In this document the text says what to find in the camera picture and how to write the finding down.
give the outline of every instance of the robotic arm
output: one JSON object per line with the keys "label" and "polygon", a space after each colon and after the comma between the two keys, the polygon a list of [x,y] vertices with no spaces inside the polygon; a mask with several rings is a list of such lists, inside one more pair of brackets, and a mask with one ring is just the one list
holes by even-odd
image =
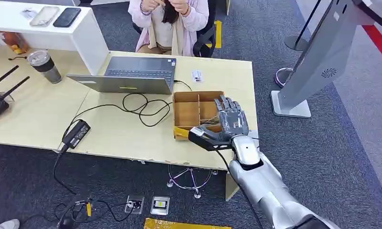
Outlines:
{"label": "robotic arm", "polygon": [[235,152],[235,159],[228,168],[231,176],[249,202],[263,210],[274,229],[339,229],[289,193],[279,171],[248,136],[246,115],[240,105],[224,96],[220,100],[215,99],[215,103],[222,132],[194,127],[188,139],[207,151],[232,149]]}

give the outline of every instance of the bracelet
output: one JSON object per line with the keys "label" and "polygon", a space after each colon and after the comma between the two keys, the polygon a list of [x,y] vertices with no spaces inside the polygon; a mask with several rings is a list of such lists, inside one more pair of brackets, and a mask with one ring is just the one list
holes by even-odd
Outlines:
{"label": "bracelet", "polygon": [[185,13],[181,13],[181,15],[183,15],[183,16],[186,15],[186,14],[189,12],[189,8],[190,8],[190,7],[189,7],[189,5],[188,5],[188,8],[186,9],[186,12],[185,12]]}
{"label": "bracelet", "polygon": [[152,12],[150,11],[150,12],[144,12],[143,11],[143,9],[142,9],[142,7],[143,7],[143,0],[141,0],[140,1],[140,12],[142,12],[142,14],[144,15],[144,16],[149,16],[150,14],[152,14]]}

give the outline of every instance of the woman's hand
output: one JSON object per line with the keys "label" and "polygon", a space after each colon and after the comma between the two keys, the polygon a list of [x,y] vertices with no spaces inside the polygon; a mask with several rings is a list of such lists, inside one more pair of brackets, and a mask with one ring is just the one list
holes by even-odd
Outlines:
{"label": "woman's hand", "polygon": [[142,11],[151,12],[157,8],[158,5],[165,6],[162,0],[142,0]]}
{"label": "woman's hand", "polygon": [[170,0],[172,6],[174,6],[175,10],[181,13],[183,16],[188,16],[190,13],[190,9],[186,0]]}

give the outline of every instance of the laptop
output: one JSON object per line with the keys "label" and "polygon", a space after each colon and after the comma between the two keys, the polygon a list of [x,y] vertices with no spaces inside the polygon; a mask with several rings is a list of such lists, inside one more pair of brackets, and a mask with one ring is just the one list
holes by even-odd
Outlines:
{"label": "laptop", "polygon": [[104,76],[67,77],[98,92],[172,94],[175,67],[175,58],[114,56]]}

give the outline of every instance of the small card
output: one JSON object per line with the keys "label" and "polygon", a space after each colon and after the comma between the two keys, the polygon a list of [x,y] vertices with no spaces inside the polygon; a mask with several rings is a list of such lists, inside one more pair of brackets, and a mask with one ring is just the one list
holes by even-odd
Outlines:
{"label": "small card", "polygon": [[192,81],[194,83],[202,83],[203,82],[203,77],[202,73],[199,70],[192,71]]}
{"label": "small card", "polygon": [[36,11],[34,11],[32,8],[27,8],[21,11],[21,14],[28,20],[31,20],[38,14]]}

